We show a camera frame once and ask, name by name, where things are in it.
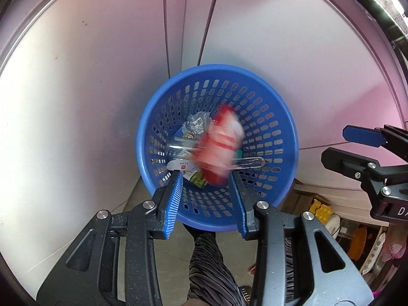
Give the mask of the green white carton box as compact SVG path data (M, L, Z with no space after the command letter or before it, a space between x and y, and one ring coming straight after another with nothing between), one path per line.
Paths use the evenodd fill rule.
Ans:
M200 189L203 189L208 184L208 181L203 177L200 171L184 171L183 177Z

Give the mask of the long toothbrush package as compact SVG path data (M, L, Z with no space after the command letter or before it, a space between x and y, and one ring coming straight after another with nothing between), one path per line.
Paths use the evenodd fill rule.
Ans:
M215 169L216 171L238 171L248 169L258 169L265 166L265 159L262 157L253 158L237 158L227 163L220 161L215 164L208 162L196 162L188 159L177 158L167 163L166 167L169 171L199 171L203 169Z

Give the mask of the red tissue pack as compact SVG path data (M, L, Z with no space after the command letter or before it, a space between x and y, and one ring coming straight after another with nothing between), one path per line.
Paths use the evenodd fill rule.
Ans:
M228 105L222 105L214 117L214 123L200 139L198 150L193 154L192 160L210 164L235 160L236 152L241 148L244 136L244 128L235 110ZM228 183L230 171L203 169L201 172L212 186L225 186Z

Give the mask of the clear plastic water bottle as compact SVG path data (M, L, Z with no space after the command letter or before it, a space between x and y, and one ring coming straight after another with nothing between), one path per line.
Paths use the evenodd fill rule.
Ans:
M190 137L171 137L168 139L164 156L166 161L190 160L198 150L200 139Z

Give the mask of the striped trouser legs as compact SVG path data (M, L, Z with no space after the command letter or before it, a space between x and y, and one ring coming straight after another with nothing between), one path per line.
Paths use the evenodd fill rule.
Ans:
M216 233L184 226L194 239L185 305L247 305L244 293L225 266Z

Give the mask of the blue plastic waste basket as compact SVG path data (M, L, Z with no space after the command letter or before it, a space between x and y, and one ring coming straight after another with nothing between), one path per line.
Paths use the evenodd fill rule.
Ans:
M299 140L278 92L243 68L196 66L173 76L148 102L136 138L150 192L184 175L179 220L197 229L237 228L228 179L279 205L297 172Z

